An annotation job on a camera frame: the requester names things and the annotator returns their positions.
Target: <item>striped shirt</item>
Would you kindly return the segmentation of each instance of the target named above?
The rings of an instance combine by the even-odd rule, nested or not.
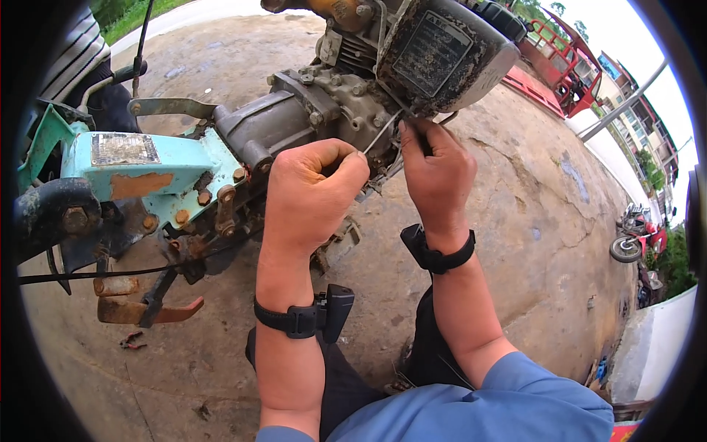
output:
[[[84,76],[110,57],[110,46],[88,7],[66,36],[61,51],[45,77],[41,98],[63,101]]]

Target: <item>cracked concrete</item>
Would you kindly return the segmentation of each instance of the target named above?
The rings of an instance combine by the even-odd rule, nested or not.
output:
[[[316,17],[242,17],[155,37],[145,46],[150,67],[141,96],[243,105],[267,93],[268,75],[307,64],[324,28]],[[133,56],[134,50],[121,53],[114,68]],[[147,133],[177,134],[193,122],[173,115],[141,118],[140,124]],[[608,254],[626,195],[571,130],[505,86],[463,110],[450,128],[479,163],[467,216],[505,333],[539,364],[584,381],[593,360],[616,344],[623,327],[619,305],[635,292],[635,267]],[[351,213],[362,242],[314,285],[319,290],[336,282],[358,294],[341,349],[367,380],[382,385],[414,331],[429,277],[398,239],[402,228],[418,222],[402,173]],[[71,297],[56,283],[25,288],[45,360],[97,440],[254,438],[257,385],[243,349],[255,322],[258,252],[259,245],[249,243],[224,273],[194,286],[177,279],[166,303],[183,305],[203,294],[205,306],[188,321],[145,330],[141,340],[148,346],[139,351],[118,346],[135,327],[96,320],[89,281],[73,281]],[[162,262],[146,240],[112,269]],[[44,257],[21,272],[48,272]],[[154,279],[141,277],[141,285]],[[592,295],[595,307],[588,310]]]

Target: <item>blue sleeve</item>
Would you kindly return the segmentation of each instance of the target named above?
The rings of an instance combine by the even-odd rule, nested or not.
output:
[[[499,359],[486,374],[481,389],[548,397],[614,421],[612,406],[596,393],[574,380],[554,375],[519,351]]]
[[[314,439],[288,426],[266,426],[258,431],[255,442],[314,442]]]

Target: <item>sky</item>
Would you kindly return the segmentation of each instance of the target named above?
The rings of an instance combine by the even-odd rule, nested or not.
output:
[[[555,0],[541,0],[543,7]],[[626,0],[560,0],[565,7],[562,19],[570,25],[582,20],[587,27],[589,47],[596,57],[601,51],[618,60],[639,85],[645,82],[660,66],[664,56],[641,17]],[[675,81],[670,65],[646,90],[645,96],[665,123],[676,149],[693,134],[690,116]],[[687,196],[688,171],[697,164],[695,143],[691,141],[678,153],[678,178],[673,191],[673,206],[677,215],[671,224],[684,219]]]

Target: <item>motorcycle wheel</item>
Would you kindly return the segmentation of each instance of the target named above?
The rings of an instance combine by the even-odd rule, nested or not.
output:
[[[619,236],[612,242],[609,248],[609,254],[618,262],[636,262],[641,258],[642,249],[641,243],[637,240],[626,244],[626,241],[632,239],[633,236]]]

